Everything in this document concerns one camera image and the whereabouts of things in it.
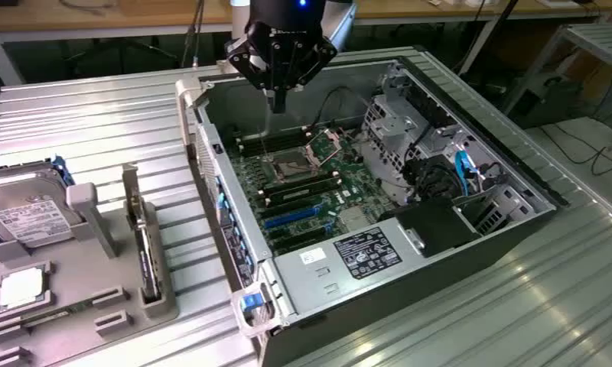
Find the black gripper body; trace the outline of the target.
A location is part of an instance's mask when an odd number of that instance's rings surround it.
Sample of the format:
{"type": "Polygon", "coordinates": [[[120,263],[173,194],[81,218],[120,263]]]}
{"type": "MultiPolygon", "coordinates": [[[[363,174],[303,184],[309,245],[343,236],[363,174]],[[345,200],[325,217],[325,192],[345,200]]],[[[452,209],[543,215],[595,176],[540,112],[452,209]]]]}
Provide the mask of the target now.
{"type": "Polygon", "coordinates": [[[271,69],[276,89],[276,44],[288,37],[324,37],[324,1],[252,1],[247,38],[271,69]]]}

